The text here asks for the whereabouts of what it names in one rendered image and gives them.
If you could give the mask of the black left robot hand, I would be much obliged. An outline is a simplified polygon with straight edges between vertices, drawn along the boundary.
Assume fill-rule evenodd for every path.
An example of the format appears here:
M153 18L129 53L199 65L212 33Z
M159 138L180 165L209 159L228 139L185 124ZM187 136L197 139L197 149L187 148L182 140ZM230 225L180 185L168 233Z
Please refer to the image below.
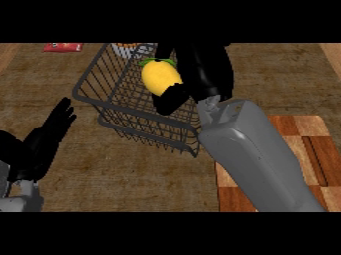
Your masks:
M70 99L61 98L43 123L32 129L23 140L0 130L0 160L9 166L8 182L42 179L75 118Z

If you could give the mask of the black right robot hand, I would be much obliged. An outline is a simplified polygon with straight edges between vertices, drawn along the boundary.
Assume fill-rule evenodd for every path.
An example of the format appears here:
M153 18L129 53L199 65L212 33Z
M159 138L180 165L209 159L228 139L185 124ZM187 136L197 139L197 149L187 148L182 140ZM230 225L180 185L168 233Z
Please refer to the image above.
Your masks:
M154 58L165 59L175 52L181 82L169 86L159 96L151 95L156 112L168 116L193 99L196 102L219 95L231 98L233 68L225 52L228 42L157 42Z

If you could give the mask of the yellow lemon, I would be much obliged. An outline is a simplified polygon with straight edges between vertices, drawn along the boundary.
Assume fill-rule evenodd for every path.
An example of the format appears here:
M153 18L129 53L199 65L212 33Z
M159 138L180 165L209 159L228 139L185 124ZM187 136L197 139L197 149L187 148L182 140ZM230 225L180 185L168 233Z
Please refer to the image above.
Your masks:
M172 59L144 58L141 67L141 81L146 89L159 96L169 86L181 83L180 73Z

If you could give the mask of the checkered wooden cutting board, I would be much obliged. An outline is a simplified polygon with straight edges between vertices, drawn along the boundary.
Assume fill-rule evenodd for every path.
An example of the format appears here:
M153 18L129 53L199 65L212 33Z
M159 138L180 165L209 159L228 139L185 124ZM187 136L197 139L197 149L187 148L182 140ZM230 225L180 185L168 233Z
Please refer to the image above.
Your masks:
M323 208L341 212L341 156L319 116L268 116L301 165L304 181Z

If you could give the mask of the white and orange can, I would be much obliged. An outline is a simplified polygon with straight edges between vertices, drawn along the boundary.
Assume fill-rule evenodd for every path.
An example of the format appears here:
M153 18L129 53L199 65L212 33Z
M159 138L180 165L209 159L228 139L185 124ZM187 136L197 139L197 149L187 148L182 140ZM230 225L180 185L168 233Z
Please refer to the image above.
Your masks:
M138 58L146 58L151 54L156 44L154 43L131 43L131 44L111 43L110 47L114 54L120 58L138 59Z

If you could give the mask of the red snack bag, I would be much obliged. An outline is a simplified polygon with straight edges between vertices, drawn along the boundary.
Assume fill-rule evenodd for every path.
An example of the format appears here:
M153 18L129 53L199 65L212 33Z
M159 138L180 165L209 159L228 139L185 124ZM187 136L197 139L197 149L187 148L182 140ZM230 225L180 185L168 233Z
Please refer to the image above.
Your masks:
M80 43L46 43L43 45L43 52L67 53L67 52L80 52L82 44Z

